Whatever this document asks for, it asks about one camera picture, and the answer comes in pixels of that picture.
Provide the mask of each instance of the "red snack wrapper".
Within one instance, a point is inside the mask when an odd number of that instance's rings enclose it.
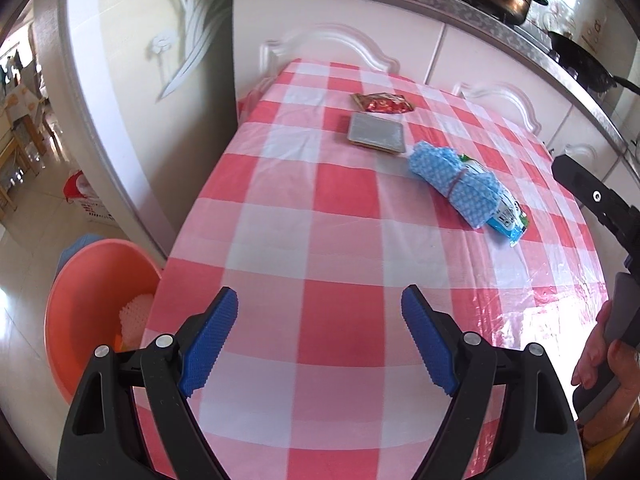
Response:
[[[413,112],[414,106],[403,95],[394,94],[352,94],[353,100],[363,112],[379,114],[404,114]]]

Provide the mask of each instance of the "blue gripper pad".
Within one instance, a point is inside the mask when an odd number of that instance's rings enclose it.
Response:
[[[193,343],[182,356],[182,377],[178,387],[185,397],[204,386],[209,378],[222,345],[238,317],[238,295],[228,289],[218,301]]]
[[[414,338],[431,380],[447,395],[452,396],[459,385],[454,371],[453,355],[412,286],[408,286],[402,292],[401,306],[404,322]]]

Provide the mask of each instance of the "pot handle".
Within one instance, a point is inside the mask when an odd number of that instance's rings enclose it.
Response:
[[[539,5],[543,5],[543,6],[548,6],[549,4],[549,0],[533,0],[534,2],[536,2]]]
[[[640,95],[640,88],[638,88],[638,86],[634,85],[631,81],[629,81],[628,79],[625,79],[623,77],[620,77],[618,75],[613,76],[613,81],[615,81],[616,83],[618,83],[620,86],[623,86],[625,88],[628,88],[629,90],[631,90],[634,94],[638,94]]]

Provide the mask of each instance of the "person's arm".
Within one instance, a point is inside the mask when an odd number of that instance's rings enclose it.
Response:
[[[640,366],[638,352],[616,340],[609,348],[604,340],[604,327],[611,312],[606,301],[596,317],[572,376],[571,384],[593,388],[598,378],[598,366],[606,359],[611,371],[620,381],[620,387],[602,409],[580,431],[584,447],[587,477],[593,478],[616,452],[631,425],[638,418],[640,397]]]

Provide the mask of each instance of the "orange bucket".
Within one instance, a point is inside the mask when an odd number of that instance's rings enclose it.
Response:
[[[53,283],[44,320],[49,367],[71,402],[92,352],[114,347],[120,310],[140,294],[155,294],[160,269],[126,240],[100,240],[78,251]]]

